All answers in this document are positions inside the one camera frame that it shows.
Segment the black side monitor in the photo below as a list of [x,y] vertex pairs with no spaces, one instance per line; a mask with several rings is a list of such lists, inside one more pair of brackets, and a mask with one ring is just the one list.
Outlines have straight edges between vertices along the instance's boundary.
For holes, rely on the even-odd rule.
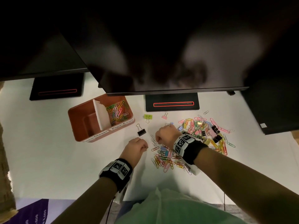
[[0,31],[0,82],[85,72],[56,27]]

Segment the person's left forearm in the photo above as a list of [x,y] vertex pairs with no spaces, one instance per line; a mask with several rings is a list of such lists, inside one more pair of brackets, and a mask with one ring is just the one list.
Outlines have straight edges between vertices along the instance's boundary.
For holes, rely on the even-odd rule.
[[101,177],[51,224],[100,224],[116,193],[116,184]]

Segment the brown cardboard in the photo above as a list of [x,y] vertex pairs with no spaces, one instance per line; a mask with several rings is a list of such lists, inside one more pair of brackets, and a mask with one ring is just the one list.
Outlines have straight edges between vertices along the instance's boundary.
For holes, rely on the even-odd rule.
[[3,128],[0,123],[0,224],[9,221],[18,213],[12,182],[9,178],[9,165],[2,135]]

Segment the white box label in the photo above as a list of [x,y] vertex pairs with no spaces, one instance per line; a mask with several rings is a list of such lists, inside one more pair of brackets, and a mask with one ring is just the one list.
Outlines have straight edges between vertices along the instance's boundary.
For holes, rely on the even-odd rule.
[[127,120],[127,121],[121,122],[120,124],[117,124],[117,125],[109,128],[109,131],[114,131],[114,130],[119,129],[121,127],[126,127],[126,125],[133,124],[134,122],[135,122],[135,118],[133,117],[133,118]]
[[96,139],[96,138],[98,138],[98,137],[101,137],[101,136],[107,134],[107,133],[109,133],[108,130],[102,131],[102,132],[100,132],[100,133],[98,133],[98,134],[95,134],[95,135],[93,135],[93,136],[91,136],[91,137],[85,139],[85,140],[82,140],[81,142],[90,142],[90,141],[92,141],[92,140],[94,140],[94,139]]

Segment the green shirt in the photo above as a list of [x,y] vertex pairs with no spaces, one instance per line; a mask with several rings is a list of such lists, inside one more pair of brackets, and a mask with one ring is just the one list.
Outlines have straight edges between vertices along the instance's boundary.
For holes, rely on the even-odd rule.
[[115,224],[246,224],[241,218],[182,193],[156,188],[125,202]]

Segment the large black monitor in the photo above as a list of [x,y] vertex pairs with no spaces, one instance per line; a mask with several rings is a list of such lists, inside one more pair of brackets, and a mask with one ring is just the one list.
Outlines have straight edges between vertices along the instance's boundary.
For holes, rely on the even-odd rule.
[[243,90],[299,21],[299,0],[53,0],[53,21],[109,94]]

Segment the black left wrist band with markers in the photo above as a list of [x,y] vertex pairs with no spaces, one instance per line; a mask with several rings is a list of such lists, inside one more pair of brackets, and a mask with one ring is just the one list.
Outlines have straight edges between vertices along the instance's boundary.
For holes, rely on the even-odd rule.
[[118,158],[110,162],[104,169],[99,173],[99,178],[107,177],[110,178],[117,186],[117,193],[114,197],[114,202],[121,204],[127,190],[133,168],[123,158]]

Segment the black wrist band with markers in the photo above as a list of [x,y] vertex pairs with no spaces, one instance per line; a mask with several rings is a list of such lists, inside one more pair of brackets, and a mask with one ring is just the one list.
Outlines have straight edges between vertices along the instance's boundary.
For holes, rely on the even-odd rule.
[[202,140],[189,134],[177,134],[173,141],[173,150],[180,157],[187,171],[195,176],[200,173],[200,169],[195,165],[195,159],[205,148],[208,146]]
[[118,158],[110,162],[104,169],[99,173],[99,178],[107,177],[110,178],[117,186],[117,193],[114,197],[114,202],[121,204],[127,190],[133,168],[123,158]]

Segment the pile of paper clips in box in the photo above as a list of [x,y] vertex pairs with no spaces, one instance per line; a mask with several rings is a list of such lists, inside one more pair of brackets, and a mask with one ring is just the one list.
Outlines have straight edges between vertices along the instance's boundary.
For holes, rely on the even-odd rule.
[[120,124],[130,118],[129,105],[125,100],[119,101],[115,104],[106,107],[112,126]]

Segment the person's right forearm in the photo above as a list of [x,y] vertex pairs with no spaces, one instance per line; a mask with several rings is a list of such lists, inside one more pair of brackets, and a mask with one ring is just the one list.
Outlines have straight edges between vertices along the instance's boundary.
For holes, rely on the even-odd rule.
[[208,147],[194,164],[259,224],[299,224],[299,195],[278,182]]

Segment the person's left hand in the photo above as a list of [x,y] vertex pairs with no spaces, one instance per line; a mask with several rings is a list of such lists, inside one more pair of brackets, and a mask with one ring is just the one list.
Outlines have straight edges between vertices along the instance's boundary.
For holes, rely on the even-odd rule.
[[138,153],[134,151],[134,139],[132,139],[125,146],[119,158],[126,160],[134,169],[140,161],[142,154],[143,153]]

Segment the white box divider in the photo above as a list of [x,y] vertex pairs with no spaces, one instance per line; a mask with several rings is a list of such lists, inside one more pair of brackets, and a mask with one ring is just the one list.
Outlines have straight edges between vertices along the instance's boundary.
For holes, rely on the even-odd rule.
[[111,122],[106,107],[95,99],[93,99],[93,104],[100,130],[108,130],[111,127]]

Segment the pile of colourful clips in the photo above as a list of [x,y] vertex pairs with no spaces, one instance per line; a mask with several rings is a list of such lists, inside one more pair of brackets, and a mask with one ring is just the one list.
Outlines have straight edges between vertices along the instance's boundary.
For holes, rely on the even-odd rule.
[[157,169],[162,169],[166,173],[174,167],[183,169],[189,175],[198,175],[200,169],[195,165],[189,165],[183,159],[184,149],[191,142],[200,141],[209,148],[227,156],[227,146],[235,148],[235,145],[230,143],[224,133],[230,134],[234,130],[226,130],[219,127],[213,118],[207,119],[198,116],[193,119],[182,119],[178,121],[178,130],[183,134],[179,137],[173,146],[173,149],[166,145],[158,145],[152,135],[152,143],[155,147],[151,150],[155,152],[151,158],[152,163]]

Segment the purple printed sheet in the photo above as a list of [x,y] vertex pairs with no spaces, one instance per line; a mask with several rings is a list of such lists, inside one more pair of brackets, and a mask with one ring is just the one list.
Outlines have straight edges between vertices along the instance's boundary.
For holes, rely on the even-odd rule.
[[18,213],[3,224],[46,224],[49,199],[40,199],[18,210]]

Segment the black right wrist band with markers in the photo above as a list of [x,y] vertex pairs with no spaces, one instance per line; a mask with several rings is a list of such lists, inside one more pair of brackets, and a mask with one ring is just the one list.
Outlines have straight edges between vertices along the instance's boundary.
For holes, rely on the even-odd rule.
[[200,173],[200,169],[195,165],[195,159],[205,148],[208,146],[202,140],[189,134],[177,134],[173,141],[173,150],[180,157],[187,171],[195,176]]

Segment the person's right hand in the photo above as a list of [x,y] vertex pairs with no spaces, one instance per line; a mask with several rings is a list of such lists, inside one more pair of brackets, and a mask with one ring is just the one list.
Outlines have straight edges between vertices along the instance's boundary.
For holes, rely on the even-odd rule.
[[161,131],[163,134],[163,145],[170,149],[173,149],[175,141],[182,135],[174,125],[161,127],[158,131]]

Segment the black monitor base red outline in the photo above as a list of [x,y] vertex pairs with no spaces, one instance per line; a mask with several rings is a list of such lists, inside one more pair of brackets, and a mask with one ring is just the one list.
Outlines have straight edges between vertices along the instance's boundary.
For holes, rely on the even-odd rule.
[[84,91],[84,73],[35,78],[30,101],[81,97]]
[[180,110],[199,110],[197,93],[175,93],[145,95],[147,112],[168,112]]

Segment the orange organizer box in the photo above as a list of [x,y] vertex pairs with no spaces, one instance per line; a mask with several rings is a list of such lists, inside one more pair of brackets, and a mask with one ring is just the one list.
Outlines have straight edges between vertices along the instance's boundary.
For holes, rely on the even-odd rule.
[[[127,99],[125,96],[108,96],[107,94],[100,95],[95,100],[102,103],[105,107],[110,106],[112,104],[115,104],[119,101],[125,100],[127,103]],[[129,106],[129,116],[131,118],[134,117],[133,112]],[[72,126],[73,135],[77,142],[81,142],[82,140],[85,140],[95,134],[98,134],[101,132],[98,124],[98,120],[95,113],[95,107],[93,103],[93,99],[89,100],[87,102],[84,102],[80,105],[77,105],[75,107],[72,107],[68,110],[69,120]],[[121,127],[119,129],[116,129],[114,131],[109,131],[109,133],[98,137],[89,143],[95,142],[99,139],[102,139],[108,135],[111,135],[125,127]]]

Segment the black monitor with sticker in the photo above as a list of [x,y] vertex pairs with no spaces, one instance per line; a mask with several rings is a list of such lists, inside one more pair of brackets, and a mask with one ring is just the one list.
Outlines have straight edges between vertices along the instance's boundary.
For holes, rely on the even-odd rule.
[[265,135],[299,130],[299,75],[259,79],[241,94]]

